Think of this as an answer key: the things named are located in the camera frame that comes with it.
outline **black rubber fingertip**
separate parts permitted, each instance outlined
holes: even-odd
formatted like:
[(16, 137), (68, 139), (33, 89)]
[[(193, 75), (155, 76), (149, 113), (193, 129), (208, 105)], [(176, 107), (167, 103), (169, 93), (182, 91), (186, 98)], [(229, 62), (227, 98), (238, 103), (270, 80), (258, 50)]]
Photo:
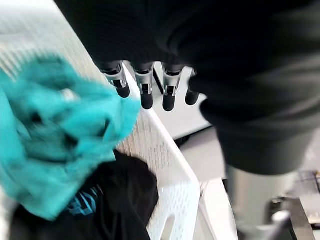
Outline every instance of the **black rubber fingertip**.
[(144, 109), (150, 109), (154, 105), (154, 99), (151, 94), (144, 93), (141, 95), (141, 105)]
[(171, 96), (171, 95), (164, 95), (163, 96), (163, 102), (162, 102), (162, 106), (163, 106), (163, 109), (167, 112), (170, 112), (174, 109), (175, 107), (175, 99), (176, 97), (175, 96)]
[(188, 91), (185, 95), (185, 103), (189, 106), (195, 105), (198, 101), (199, 93)]
[(117, 88), (116, 91), (119, 94), (119, 96), (124, 99), (129, 97), (129, 95), (130, 95), (130, 88), (129, 88), (128, 84), (126, 84), (126, 86), (124, 88)]

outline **teal cloth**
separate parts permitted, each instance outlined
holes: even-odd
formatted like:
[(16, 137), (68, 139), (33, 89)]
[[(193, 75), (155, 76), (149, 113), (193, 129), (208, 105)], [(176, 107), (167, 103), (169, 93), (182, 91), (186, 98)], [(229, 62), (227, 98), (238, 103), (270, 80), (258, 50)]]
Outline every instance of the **teal cloth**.
[(22, 66), (16, 82), (0, 69), (0, 183), (30, 213), (53, 221), (100, 163), (115, 160), (140, 102), (86, 81), (54, 56)]

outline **black clothing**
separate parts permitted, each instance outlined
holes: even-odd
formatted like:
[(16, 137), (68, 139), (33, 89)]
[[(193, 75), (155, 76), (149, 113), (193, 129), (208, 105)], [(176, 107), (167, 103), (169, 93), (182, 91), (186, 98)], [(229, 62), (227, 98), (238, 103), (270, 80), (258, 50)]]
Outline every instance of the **black clothing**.
[(55, 0), (99, 67), (196, 69), (226, 162), (264, 175), (302, 163), (320, 123), (318, 0)]
[(138, 158), (117, 151), (115, 158), (99, 166), (55, 222), (20, 206), (10, 240), (149, 240), (157, 179)]

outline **white laundry basket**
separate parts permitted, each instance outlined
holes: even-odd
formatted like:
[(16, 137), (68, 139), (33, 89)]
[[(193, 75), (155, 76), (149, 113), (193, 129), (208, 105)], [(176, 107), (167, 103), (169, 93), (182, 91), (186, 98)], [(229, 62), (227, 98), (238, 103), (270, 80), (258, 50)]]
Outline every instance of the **white laundry basket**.
[[(18, 56), (21, 57), (26, 50), (39, 55), (46, 54), (48, 50), (58, 53), (88, 80), (95, 79), (108, 85), (52, 0), (0, 0), (0, 58), (6, 59), (8, 73), (11, 72), (10, 65), (16, 65)], [(134, 79), (123, 67), (131, 96), (139, 98), (140, 92)], [(145, 160), (157, 177), (159, 202), (147, 227), (151, 239), (193, 239), (200, 197), (199, 183), (152, 109), (141, 110), (133, 134), (119, 144), (118, 149)], [(7, 200), (0, 192), (0, 204)], [(0, 240), (3, 240), (1, 229), (5, 231), (6, 228), (1, 214), (4, 213), (0, 211)], [(162, 236), (167, 219), (173, 226)]]

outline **black fabric sleeve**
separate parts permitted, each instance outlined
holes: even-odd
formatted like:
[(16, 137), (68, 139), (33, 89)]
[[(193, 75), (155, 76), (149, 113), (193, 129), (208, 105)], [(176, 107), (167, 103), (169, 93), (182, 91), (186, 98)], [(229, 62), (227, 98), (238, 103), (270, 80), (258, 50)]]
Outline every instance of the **black fabric sleeve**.
[(144, 13), (158, 45), (196, 69), (226, 162), (296, 170), (320, 123), (319, 2), (150, 0)]

